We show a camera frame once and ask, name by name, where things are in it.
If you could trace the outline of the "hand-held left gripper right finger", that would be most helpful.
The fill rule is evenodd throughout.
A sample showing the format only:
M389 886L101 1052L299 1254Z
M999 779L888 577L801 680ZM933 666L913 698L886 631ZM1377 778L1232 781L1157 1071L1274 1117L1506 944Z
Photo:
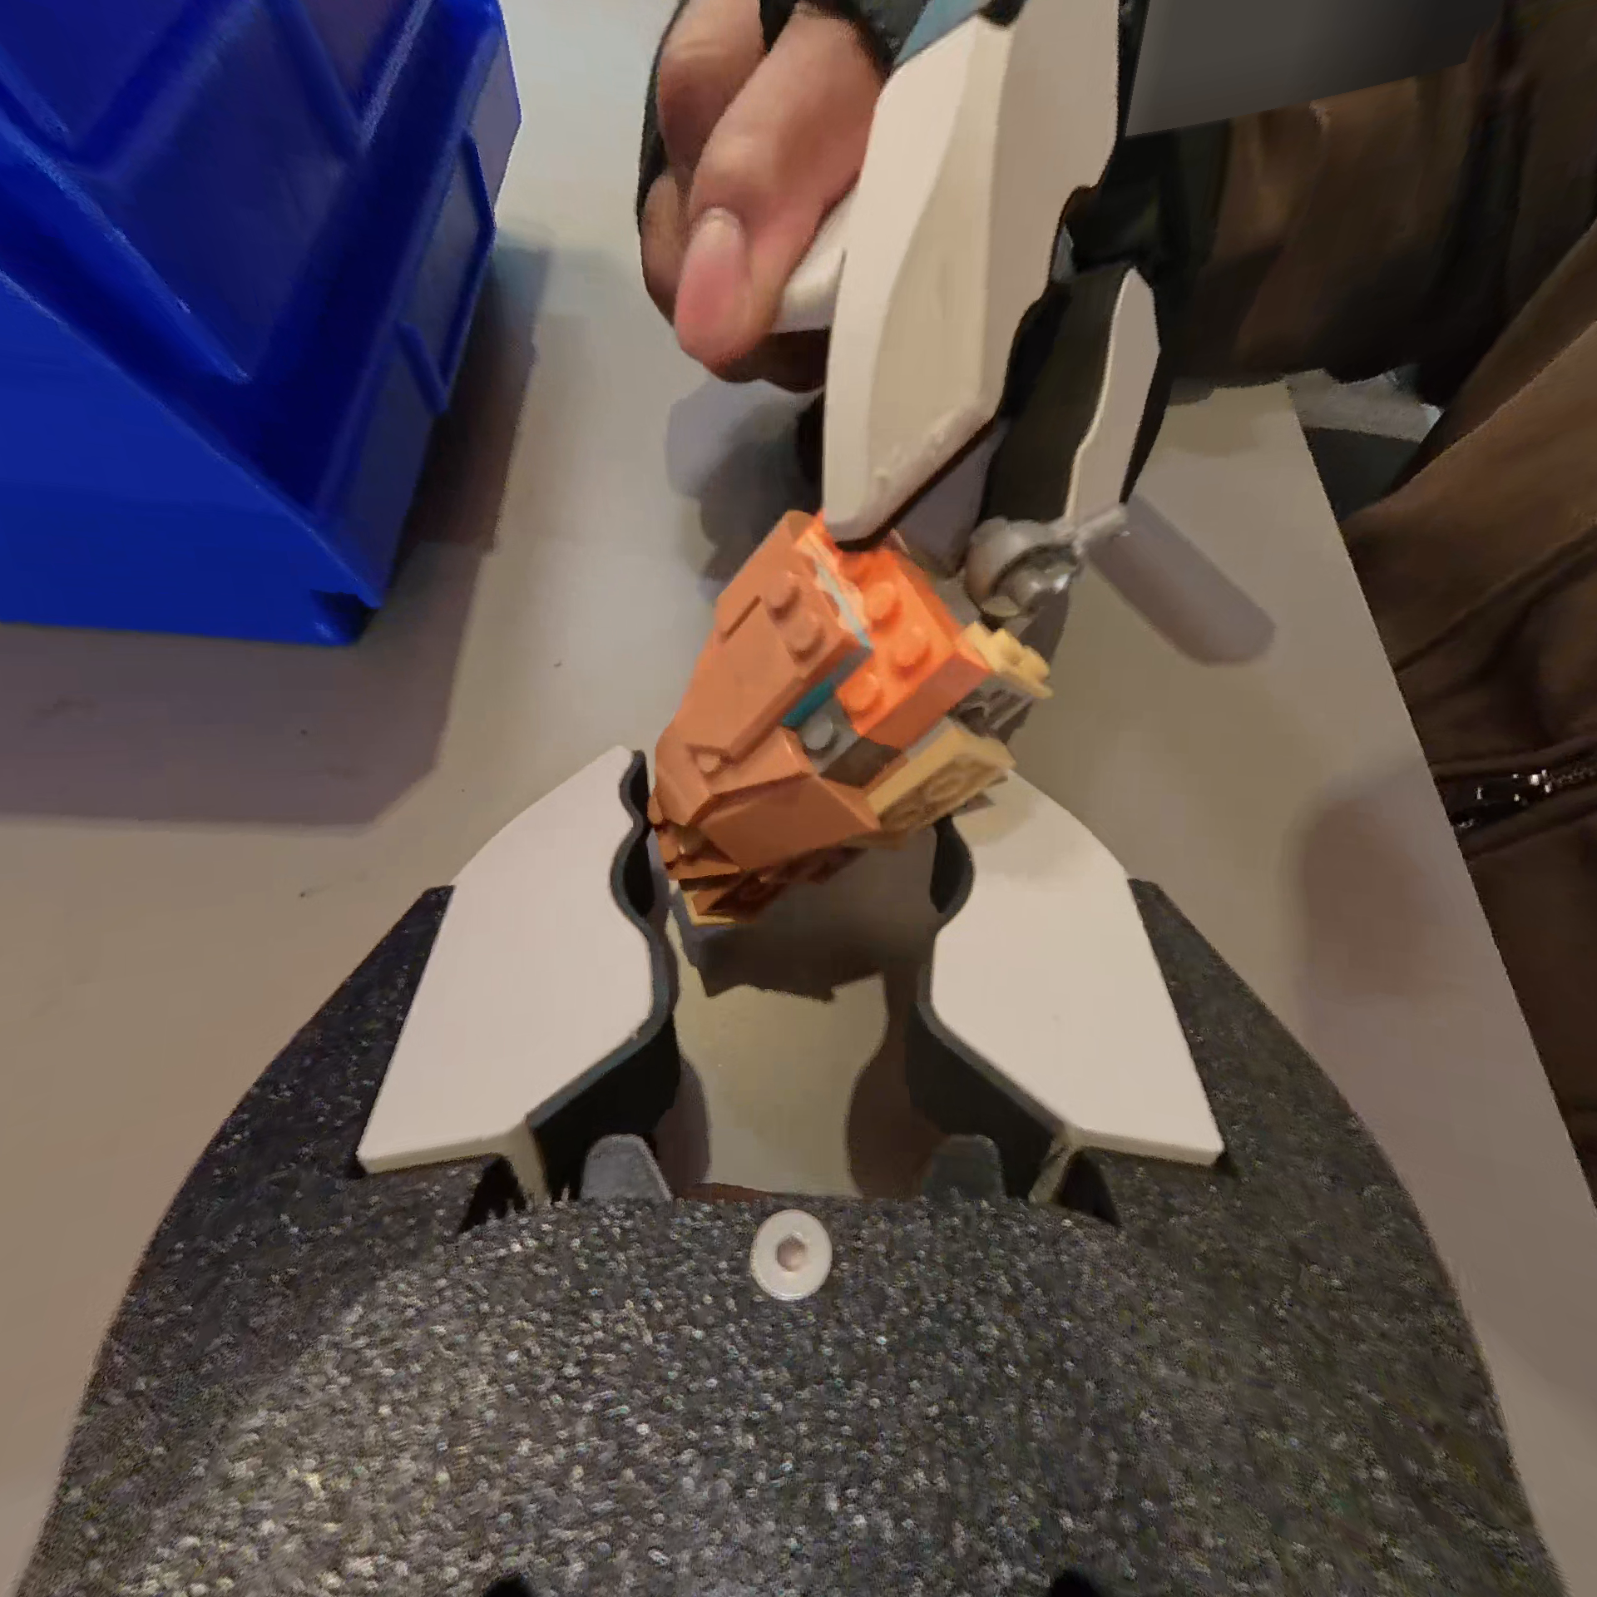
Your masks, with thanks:
M916 1109L1051 1202L1081 1154L1209 1170L1225 1142L1131 879L1017 774L933 833Z

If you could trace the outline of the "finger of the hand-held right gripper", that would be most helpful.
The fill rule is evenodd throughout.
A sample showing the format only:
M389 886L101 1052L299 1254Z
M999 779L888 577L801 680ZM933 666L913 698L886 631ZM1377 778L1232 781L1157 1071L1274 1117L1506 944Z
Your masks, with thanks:
M1091 408L1071 462L1066 527L1091 527L1124 505L1147 415L1157 412L1160 334L1154 292L1129 264L1104 272L1106 345L1091 389Z
M928 3L778 307L828 332L819 513L886 532L994 420L1067 202L1121 137L1114 1Z

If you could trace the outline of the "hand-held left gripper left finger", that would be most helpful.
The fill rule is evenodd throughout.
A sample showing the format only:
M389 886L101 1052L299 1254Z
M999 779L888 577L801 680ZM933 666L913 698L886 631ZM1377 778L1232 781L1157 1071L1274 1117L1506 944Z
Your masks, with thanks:
M532 1202L675 1101L675 962L648 771L610 748L453 876L365 1127L365 1174L498 1159Z

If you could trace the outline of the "grey ball joint piece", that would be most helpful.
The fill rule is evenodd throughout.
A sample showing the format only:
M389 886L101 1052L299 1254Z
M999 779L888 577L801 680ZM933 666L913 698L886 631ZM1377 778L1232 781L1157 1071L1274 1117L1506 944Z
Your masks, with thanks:
M1127 507L1112 503L1082 520L1051 522L987 517L969 533L962 585L967 600L992 626L1031 618L1064 595L1097 545L1121 535Z

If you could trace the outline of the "orange toy brick model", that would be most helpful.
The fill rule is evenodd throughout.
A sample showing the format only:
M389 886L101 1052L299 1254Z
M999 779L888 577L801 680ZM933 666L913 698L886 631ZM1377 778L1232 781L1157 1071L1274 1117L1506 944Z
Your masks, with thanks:
M1049 695L1042 655L959 618L894 538L846 550L783 513L718 595L653 748L648 824L688 923L748 924L961 811Z

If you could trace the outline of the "blue plastic bin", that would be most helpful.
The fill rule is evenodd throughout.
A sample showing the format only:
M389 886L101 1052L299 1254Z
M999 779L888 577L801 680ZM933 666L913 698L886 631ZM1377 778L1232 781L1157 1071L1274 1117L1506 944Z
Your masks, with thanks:
M493 1L4 1L3 621L354 640L518 124Z

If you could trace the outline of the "person's right forearm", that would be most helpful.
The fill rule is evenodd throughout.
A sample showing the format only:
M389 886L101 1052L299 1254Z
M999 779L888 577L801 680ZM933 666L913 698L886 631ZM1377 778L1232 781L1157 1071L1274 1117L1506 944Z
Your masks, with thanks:
M1593 325L1593 3L1500 3L1457 64L1224 131L1182 377L1415 367L1447 404Z

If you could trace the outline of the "person's right hand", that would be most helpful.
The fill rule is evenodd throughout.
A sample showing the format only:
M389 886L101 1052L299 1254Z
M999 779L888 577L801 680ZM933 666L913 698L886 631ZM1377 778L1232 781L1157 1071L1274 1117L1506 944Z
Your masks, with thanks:
M773 330L788 277L863 166L923 3L678 3L655 49L636 186L643 284L725 382L806 392L821 332Z

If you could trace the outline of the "person's brown jacket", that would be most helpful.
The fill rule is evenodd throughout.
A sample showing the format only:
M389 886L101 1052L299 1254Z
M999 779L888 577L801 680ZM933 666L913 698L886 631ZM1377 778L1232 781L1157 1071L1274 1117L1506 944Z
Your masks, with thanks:
M1343 525L1586 1185L1595 1160L1595 290L1571 249Z

